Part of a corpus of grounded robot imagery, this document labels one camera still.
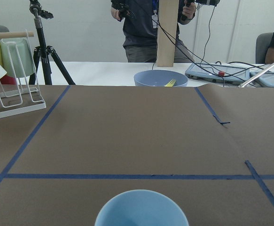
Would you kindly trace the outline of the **light blue cup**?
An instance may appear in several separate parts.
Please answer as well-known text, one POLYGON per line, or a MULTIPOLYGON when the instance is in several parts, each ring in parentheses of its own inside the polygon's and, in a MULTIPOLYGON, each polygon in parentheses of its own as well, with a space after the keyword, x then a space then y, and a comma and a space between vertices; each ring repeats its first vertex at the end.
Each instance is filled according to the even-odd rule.
POLYGON ((169 197, 137 189, 111 198, 97 215, 96 226, 188 226, 182 209, 169 197))

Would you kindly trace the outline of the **blue bowl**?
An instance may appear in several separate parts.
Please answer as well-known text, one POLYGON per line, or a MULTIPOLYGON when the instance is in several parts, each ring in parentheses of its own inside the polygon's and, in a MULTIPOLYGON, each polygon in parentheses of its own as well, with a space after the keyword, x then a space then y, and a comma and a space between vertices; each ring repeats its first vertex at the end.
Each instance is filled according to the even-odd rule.
POLYGON ((187 76, 168 70, 147 70, 134 75, 135 86, 163 87, 170 80, 175 79, 175 87, 186 87, 187 76))

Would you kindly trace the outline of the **yellow plastic fork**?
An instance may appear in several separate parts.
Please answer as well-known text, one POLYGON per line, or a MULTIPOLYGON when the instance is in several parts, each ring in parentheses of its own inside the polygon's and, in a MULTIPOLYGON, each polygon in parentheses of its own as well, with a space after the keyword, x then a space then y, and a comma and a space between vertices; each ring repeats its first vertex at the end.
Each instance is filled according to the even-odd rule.
POLYGON ((165 84, 165 87, 173 87, 176 83, 175 79, 171 79, 167 84, 165 84))

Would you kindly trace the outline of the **standing person grey shirt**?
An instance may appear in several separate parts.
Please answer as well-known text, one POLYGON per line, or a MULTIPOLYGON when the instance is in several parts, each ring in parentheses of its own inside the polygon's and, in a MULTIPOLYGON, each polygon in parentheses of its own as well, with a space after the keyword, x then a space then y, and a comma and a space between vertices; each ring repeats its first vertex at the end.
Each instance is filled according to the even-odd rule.
MULTIPOLYGON (((157 59, 158 0, 124 0, 133 16, 125 16, 123 48, 129 63, 154 63, 157 59)), ((111 6, 111 15, 122 21, 120 10, 111 6)), ((196 4, 180 0, 178 6, 174 63, 194 61, 183 41, 179 39, 179 24, 187 25, 196 15, 196 4)))

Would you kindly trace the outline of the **green cup on rack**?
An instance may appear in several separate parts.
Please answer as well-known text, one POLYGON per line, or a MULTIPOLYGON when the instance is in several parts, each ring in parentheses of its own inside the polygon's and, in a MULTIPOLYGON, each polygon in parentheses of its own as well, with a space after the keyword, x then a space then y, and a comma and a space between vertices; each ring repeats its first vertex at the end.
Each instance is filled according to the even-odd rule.
POLYGON ((34 74, 30 46, 26 38, 1 39, 3 68, 7 75, 23 78, 34 74))

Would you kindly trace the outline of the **wooden post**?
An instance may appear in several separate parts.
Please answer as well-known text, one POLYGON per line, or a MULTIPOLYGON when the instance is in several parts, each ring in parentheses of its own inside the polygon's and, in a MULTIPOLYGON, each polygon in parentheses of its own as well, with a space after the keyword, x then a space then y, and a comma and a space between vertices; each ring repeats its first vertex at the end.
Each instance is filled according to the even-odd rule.
POLYGON ((179 0, 160 0, 158 8, 157 66, 173 67, 179 0))

